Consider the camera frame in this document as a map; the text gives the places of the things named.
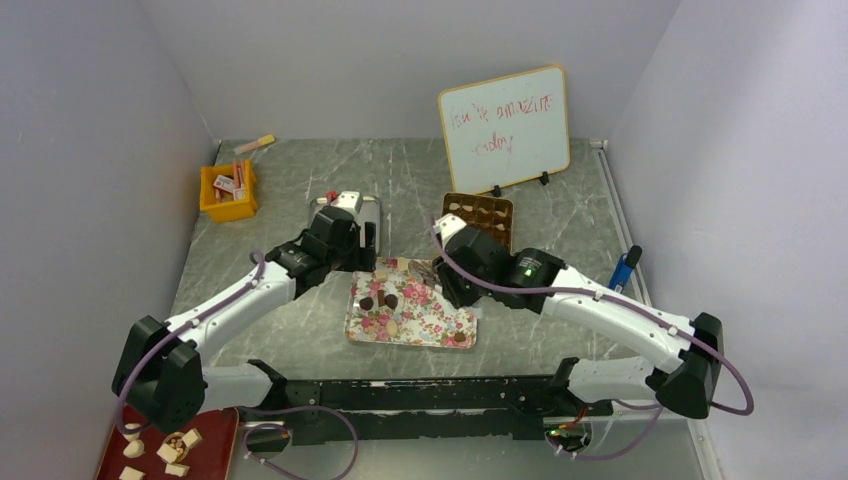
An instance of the floral tray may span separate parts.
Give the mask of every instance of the floral tray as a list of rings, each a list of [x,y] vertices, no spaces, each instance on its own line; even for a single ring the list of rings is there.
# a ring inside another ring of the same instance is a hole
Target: floral tray
[[[471,348],[477,318],[456,309],[422,281],[427,260],[410,260],[406,271],[396,258],[378,258],[371,272],[353,274],[345,335],[356,342]],[[385,275],[384,281],[377,278]]]

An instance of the blue marker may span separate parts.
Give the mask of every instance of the blue marker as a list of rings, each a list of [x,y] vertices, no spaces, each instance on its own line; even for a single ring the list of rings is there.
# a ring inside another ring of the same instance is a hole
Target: blue marker
[[[612,278],[610,278],[607,288],[616,292],[624,290],[624,287],[627,286],[627,282],[630,280],[633,269],[639,263],[640,257],[642,257],[642,247],[639,245],[633,245],[630,247],[630,251],[622,254],[618,259],[618,264],[615,266],[615,271],[612,273]]]

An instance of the white wall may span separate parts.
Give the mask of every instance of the white wall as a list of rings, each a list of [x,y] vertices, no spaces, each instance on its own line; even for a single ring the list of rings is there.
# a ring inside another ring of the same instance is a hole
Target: white wall
[[[134,0],[0,2],[0,478],[92,478],[214,144]]]
[[[219,138],[441,136],[440,91],[558,62],[609,138],[680,0],[141,0]]]
[[[657,306],[723,319],[753,386],[710,417],[731,479],[848,478],[846,32],[845,2],[685,0],[611,137]]]

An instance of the yellow plastic container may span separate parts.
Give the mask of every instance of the yellow plastic container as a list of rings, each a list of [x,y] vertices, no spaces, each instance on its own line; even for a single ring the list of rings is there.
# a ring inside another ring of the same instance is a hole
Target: yellow plastic container
[[[216,223],[232,222],[256,215],[259,210],[259,202],[256,201],[256,174],[253,173],[250,160],[244,161],[244,178],[247,179],[247,185],[244,186],[245,195],[241,200],[215,203],[215,189],[212,184],[218,175],[232,176],[232,164],[200,169],[200,210],[209,214]]]

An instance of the whiteboard frame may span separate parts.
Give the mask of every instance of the whiteboard frame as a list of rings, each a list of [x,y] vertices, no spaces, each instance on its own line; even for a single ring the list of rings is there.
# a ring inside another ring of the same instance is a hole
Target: whiteboard frame
[[[550,174],[553,174],[553,173],[561,172],[561,171],[565,170],[566,168],[568,168],[569,165],[571,165],[571,139],[568,136],[568,92],[567,92],[568,88],[566,88],[566,83],[565,83],[565,68],[562,65],[555,63],[555,64],[552,64],[552,65],[548,65],[546,67],[540,67],[540,68],[535,68],[533,70],[527,70],[526,72],[513,73],[513,74],[510,74],[510,75],[504,75],[503,77],[493,78],[491,80],[483,80],[482,82],[469,83],[468,85],[462,85],[462,86],[459,86],[459,87],[449,88],[447,90],[443,90],[442,93],[439,94],[439,98],[438,98],[439,120],[442,122],[442,135],[445,138],[445,150],[447,151],[447,154],[448,154],[448,167],[450,168],[450,171],[451,171],[451,188],[453,189],[454,192],[456,191],[456,180],[454,180],[453,161],[451,160],[450,144],[448,143],[448,128],[447,128],[447,125],[445,124],[444,111],[442,111],[442,96],[447,94],[447,93],[455,92],[457,90],[463,90],[463,89],[466,89],[466,88],[478,87],[480,85],[485,85],[487,83],[499,82],[501,80],[506,80],[508,78],[522,77],[524,75],[530,75],[530,74],[533,74],[533,73],[543,72],[545,70],[551,70],[551,69],[557,69],[557,70],[560,71],[560,73],[562,73],[562,107],[563,107],[562,110],[563,110],[563,115],[565,115],[565,139],[566,139],[566,145],[567,145],[567,149],[568,149],[568,158],[566,159],[565,166],[563,166],[562,168],[560,168],[558,170],[548,170],[548,174],[550,175]],[[503,185],[492,185],[492,188],[490,188],[488,190],[483,190],[483,191],[480,191],[480,192],[474,192],[473,195],[482,195],[484,193],[489,193],[489,192],[494,190],[495,186],[497,186],[499,188],[504,188],[504,187],[509,187],[510,185],[516,185],[516,184],[519,184],[519,183],[522,183],[522,182],[529,182],[530,180],[537,180],[539,178],[542,178],[541,174],[536,176],[536,177],[528,177],[528,178],[524,178],[524,179],[521,179],[521,180],[516,180],[516,181],[511,182],[511,183],[505,183]]]

